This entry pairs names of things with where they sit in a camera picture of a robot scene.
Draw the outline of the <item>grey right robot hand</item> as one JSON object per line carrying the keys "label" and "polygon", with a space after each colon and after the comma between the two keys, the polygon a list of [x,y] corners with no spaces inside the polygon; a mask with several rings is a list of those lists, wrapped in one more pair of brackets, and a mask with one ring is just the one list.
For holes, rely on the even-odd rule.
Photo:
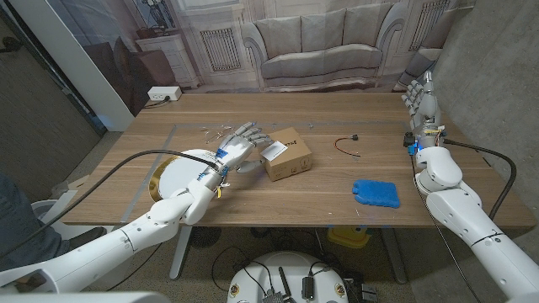
{"label": "grey right robot hand", "polygon": [[410,128],[417,141],[417,149],[438,146],[445,126],[434,94],[432,72],[424,73],[424,84],[413,80],[402,95],[402,100],[411,117]]}

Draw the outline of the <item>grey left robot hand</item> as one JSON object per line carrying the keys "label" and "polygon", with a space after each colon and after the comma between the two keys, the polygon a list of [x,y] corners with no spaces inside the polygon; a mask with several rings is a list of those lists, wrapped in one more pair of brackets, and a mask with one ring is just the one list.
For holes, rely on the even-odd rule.
{"label": "grey left robot hand", "polygon": [[264,159],[247,161],[255,147],[270,145],[271,138],[261,129],[255,127],[255,122],[248,122],[228,135],[216,151],[216,163],[220,167],[235,169],[238,173],[248,173],[264,164]]}

